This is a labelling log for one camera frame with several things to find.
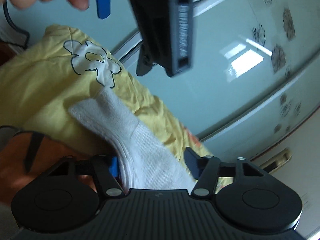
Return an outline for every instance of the black cable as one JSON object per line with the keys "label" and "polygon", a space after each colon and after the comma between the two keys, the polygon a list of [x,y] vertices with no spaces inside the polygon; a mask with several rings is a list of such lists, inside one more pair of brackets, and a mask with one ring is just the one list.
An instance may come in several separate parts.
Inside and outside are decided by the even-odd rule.
{"label": "black cable", "polygon": [[19,28],[17,25],[14,24],[14,22],[12,21],[10,15],[9,15],[7,2],[5,2],[3,4],[3,12],[4,12],[5,19],[7,20],[8,24],[10,25],[10,27],[12,29],[14,29],[16,32],[25,35],[26,36],[26,40],[25,40],[23,45],[7,42],[7,41],[3,41],[3,40],[0,40],[0,42],[4,42],[6,44],[13,45],[13,46],[18,46],[18,47],[23,48],[24,50],[26,50],[28,48],[28,42],[29,42],[29,39],[30,39],[30,33],[27,32],[26,30],[23,30],[23,29]]}

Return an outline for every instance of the orange fabric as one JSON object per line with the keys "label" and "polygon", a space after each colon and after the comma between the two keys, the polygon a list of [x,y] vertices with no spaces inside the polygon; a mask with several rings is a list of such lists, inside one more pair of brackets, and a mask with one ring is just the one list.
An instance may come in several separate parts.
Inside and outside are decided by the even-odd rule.
{"label": "orange fabric", "polygon": [[[72,155],[77,160],[88,159],[87,155],[76,152],[64,144],[44,137],[29,173],[26,172],[24,160],[29,148],[32,132],[14,136],[0,152],[0,202],[10,205],[14,195],[25,185],[54,165],[62,157]],[[92,179],[81,176],[80,180],[94,187]]]}

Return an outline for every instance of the black stripe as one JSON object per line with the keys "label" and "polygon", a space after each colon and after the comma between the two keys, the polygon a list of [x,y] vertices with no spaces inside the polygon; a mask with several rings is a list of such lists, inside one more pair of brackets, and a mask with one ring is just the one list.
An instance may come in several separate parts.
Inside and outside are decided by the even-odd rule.
{"label": "black stripe", "polygon": [[27,173],[29,173],[31,170],[31,167],[36,158],[38,149],[41,145],[43,138],[44,138],[44,134],[42,133],[37,133],[37,132],[32,133],[27,155],[26,155],[26,158],[24,159],[24,167]]}

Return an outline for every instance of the yellow fabric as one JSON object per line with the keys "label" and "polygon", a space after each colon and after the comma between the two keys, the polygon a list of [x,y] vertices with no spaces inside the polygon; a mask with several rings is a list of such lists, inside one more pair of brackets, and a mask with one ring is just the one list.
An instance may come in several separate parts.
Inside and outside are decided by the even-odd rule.
{"label": "yellow fabric", "polygon": [[[79,75],[73,70],[73,56],[63,47],[69,40],[81,44],[89,40],[97,44],[78,29],[53,25],[47,28],[41,42],[0,67],[0,126],[38,131],[88,155],[105,153],[104,141],[68,114],[71,105],[95,97],[103,87],[97,81],[96,71]],[[106,52],[108,58],[121,67],[120,73],[113,74],[114,93],[174,156],[185,166],[186,147],[201,156],[209,155],[163,101],[151,95],[109,51]]]}

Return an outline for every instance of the beige handle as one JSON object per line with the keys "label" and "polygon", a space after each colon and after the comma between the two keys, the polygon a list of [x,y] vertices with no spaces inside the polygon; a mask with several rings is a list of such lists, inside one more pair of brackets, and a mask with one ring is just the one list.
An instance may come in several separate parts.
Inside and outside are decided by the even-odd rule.
{"label": "beige handle", "polygon": [[267,160],[265,163],[260,165],[260,168],[264,169],[268,173],[273,173],[284,166],[288,161],[291,160],[291,158],[292,153],[288,148],[286,148],[272,157],[270,160]]}

